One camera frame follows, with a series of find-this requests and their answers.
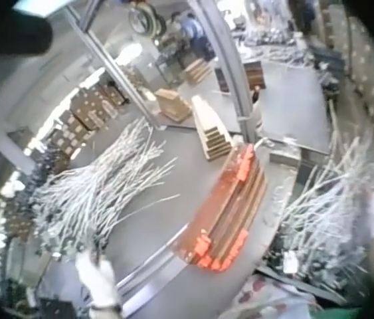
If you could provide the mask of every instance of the sleeve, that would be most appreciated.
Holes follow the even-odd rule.
[[[192,39],[194,37],[194,28],[191,23],[184,23],[183,30],[185,34],[187,35],[188,39]]]

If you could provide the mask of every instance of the metal pole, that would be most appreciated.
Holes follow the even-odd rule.
[[[110,74],[110,76],[115,80],[122,89],[126,92],[126,94],[130,97],[131,101],[140,108],[142,114],[148,120],[148,122],[156,129],[162,130],[157,120],[154,116],[149,112],[145,102],[143,101],[140,94],[137,92],[135,87],[132,83],[128,80],[126,75],[120,69],[112,56],[107,52],[107,50],[103,47],[102,43],[92,31],[87,31],[83,33],[80,27],[78,26],[79,22],[79,14],[74,10],[71,6],[67,6],[64,9],[64,14],[66,15],[67,21],[71,24],[74,32],[77,33],[79,38],[84,42],[84,44],[88,47],[88,49],[93,52],[104,64],[104,67]]]
[[[256,123],[250,118],[252,98],[240,55],[228,25],[218,10],[216,1],[188,0],[216,52],[219,64],[233,98],[237,120],[244,140],[256,142]]]
[[[30,175],[36,166],[35,161],[24,154],[23,150],[3,131],[0,131],[0,152],[25,175]]]
[[[101,4],[104,0],[90,0],[88,6],[86,7],[85,14],[79,20],[79,27],[82,32],[88,32],[91,24],[96,16],[97,11],[99,10]]]

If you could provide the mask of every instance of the metal frame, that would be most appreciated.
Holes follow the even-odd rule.
[[[80,30],[87,32],[104,0],[91,0],[86,7],[85,14],[79,21]]]
[[[97,3],[99,1],[92,0],[91,3]],[[84,32],[80,27],[79,23],[81,22],[79,14],[74,10],[73,7],[67,6],[64,9],[64,14],[67,18],[67,21],[72,26],[74,32],[79,36],[79,38],[83,41],[83,43],[88,47],[88,49],[94,53],[97,58],[100,59],[100,61],[103,63],[104,67],[110,74],[110,76],[118,83],[124,92],[129,96],[130,100],[141,110],[142,114],[145,116],[147,121],[156,129],[163,130],[164,127],[160,126],[157,122],[157,120],[154,118],[154,116],[150,113],[150,111],[147,109],[147,106],[141,97],[141,95],[137,92],[135,87],[132,85],[132,83],[128,80],[126,75],[123,73],[122,69],[117,65],[116,62],[114,62],[114,59],[112,56],[108,53],[108,51],[104,48],[100,40],[96,37],[96,35],[90,31],[87,30]],[[94,15],[91,14],[91,16],[84,18],[84,23],[91,24],[92,20],[94,18]]]
[[[238,50],[215,1],[188,0],[216,52],[233,98],[238,124],[245,142],[255,143],[256,123],[251,118],[252,98]]]

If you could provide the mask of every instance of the wrist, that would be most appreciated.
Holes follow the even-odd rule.
[[[94,296],[91,294],[91,307],[93,308],[113,308],[117,305],[120,305],[120,302],[117,298],[113,296]]]

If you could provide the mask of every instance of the table surface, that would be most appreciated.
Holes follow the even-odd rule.
[[[262,68],[266,89],[260,93],[259,106],[266,135],[274,140],[291,137],[302,148],[328,154],[330,131],[326,102],[315,71],[273,62],[262,62]],[[192,96],[201,96],[215,110],[227,130],[239,134],[231,95],[219,91],[214,72],[196,86],[184,83],[178,88],[180,95],[189,102]],[[180,124],[162,114],[157,119],[163,125],[195,127],[192,117]]]
[[[269,136],[291,137],[299,146],[329,153],[329,124],[326,102],[312,68],[292,68],[263,62],[266,89],[259,105]]]

